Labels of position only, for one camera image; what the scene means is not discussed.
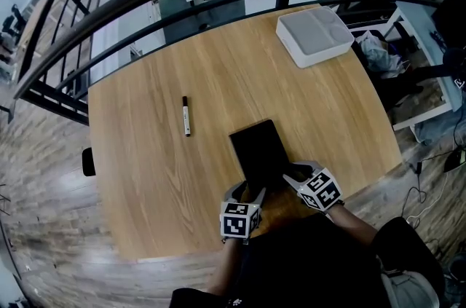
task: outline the wrist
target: wrist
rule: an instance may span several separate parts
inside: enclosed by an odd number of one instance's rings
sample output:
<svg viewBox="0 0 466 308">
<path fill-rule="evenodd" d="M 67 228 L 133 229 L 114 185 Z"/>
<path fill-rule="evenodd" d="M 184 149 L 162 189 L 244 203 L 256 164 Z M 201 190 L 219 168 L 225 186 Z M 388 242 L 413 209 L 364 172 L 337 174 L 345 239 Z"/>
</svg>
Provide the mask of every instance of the wrist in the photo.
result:
<svg viewBox="0 0 466 308">
<path fill-rule="evenodd" d="M 344 211 L 344 206 L 341 203 L 335 203 L 332 207 L 327 210 L 327 213 L 330 216 L 334 216 L 340 212 Z"/>
</svg>

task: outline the black shirt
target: black shirt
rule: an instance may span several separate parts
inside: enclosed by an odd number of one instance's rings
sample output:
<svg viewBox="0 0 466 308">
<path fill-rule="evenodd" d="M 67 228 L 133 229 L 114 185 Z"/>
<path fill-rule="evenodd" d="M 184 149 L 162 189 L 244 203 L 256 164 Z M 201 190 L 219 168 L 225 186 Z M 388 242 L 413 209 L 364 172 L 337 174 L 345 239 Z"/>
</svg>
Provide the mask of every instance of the black shirt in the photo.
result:
<svg viewBox="0 0 466 308">
<path fill-rule="evenodd" d="M 425 269 L 409 265 L 409 270 L 425 272 L 439 293 L 443 279 L 435 258 L 403 219 L 390 223 L 385 226 L 388 231 L 382 228 L 377 234 L 373 247 L 366 248 L 324 215 L 310 216 L 253 238 L 245 246 L 241 273 L 229 296 L 182 288 L 173 292 L 170 306 L 389 307 L 376 253 L 384 254 L 391 267 L 400 267 L 393 259 L 398 254 L 403 259 L 405 251 L 411 254 L 409 260 L 420 257 L 417 263 Z M 403 235 L 402 242 L 394 240 L 396 234 Z"/>
</svg>

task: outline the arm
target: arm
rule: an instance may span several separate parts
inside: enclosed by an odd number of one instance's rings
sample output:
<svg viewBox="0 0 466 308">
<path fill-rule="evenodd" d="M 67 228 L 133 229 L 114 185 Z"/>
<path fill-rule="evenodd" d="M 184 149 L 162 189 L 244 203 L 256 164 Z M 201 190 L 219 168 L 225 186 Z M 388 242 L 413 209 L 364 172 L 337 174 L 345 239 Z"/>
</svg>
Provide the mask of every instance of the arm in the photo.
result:
<svg viewBox="0 0 466 308">
<path fill-rule="evenodd" d="M 336 204 L 329 208 L 327 213 L 335 225 L 342 228 L 361 244 L 367 247 L 372 244 L 372 241 L 377 234 L 377 230 L 365 221 L 362 221 L 360 218 L 353 215 L 345 207 Z"/>
<path fill-rule="evenodd" d="M 226 240 L 220 264 L 208 283 L 208 293 L 225 296 L 234 284 L 241 267 L 241 246 L 241 239 L 229 238 Z"/>
</svg>

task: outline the sleeve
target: sleeve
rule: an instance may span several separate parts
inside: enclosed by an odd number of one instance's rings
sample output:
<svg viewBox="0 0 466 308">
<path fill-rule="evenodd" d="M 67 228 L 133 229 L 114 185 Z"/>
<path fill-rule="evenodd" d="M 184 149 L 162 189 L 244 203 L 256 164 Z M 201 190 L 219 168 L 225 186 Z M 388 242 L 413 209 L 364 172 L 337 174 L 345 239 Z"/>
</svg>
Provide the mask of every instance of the sleeve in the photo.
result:
<svg viewBox="0 0 466 308">
<path fill-rule="evenodd" d="M 170 308 L 224 308 L 227 299 L 223 296 L 203 293 L 193 288 L 179 288 L 173 291 Z"/>
<path fill-rule="evenodd" d="M 445 280 L 440 264 L 404 218 L 394 218 L 377 233 L 372 248 L 387 271 L 418 272 L 443 296 Z"/>
</svg>

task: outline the wood grain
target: wood grain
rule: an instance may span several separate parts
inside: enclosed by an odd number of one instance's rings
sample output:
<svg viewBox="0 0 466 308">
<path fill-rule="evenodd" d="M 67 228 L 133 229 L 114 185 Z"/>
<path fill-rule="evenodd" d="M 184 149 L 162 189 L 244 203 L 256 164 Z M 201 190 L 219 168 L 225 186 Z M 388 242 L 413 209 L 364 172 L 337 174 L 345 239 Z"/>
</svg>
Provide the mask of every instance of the wood grain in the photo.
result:
<svg viewBox="0 0 466 308">
<path fill-rule="evenodd" d="M 286 12 L 193 36 L 90 88 L 98 185 L 124 257 L 218 250 L 220 201 L 243 179 L 229 134 L 261 120 L 274 121 L 290 160 L 317 160 L 347 196 L 401 162 L 354 53 L 299 69 L 275 35 Z M 261 231 L 308 214 L 295 202 L 290 192 L 268 200 Z"/>
<path fill-rule="evenodd" d="M 0 116 L 0 177 L 12 215 L 0 218 L 15 248 L 24 291 L 38 307 L 165 308 L 174 289 L 205 288 L 218 253 L 134 262 L 119 257 L 97 180 L 82 174 L 88 127 L 22 100 L 13 122 L 7 119 Z M 409 129 L 396 137 L 406 163 L 346 201 L 377 229 L 400 215 L 406 193 L 417 185 L 409 164 L 451 150 L 451 133 L 431 146 L 417 143 Z M 419 204 L 411 193 L 406 216 L 419 214 L 440 196 L 446 157 L 424 162 L 421 187 L 428 197 Z M 443 196 L 421 216 L 416 230 L 443 266 L 466 241 L 465 175 L 466 165 L 449 174 Z"/>
</svg>

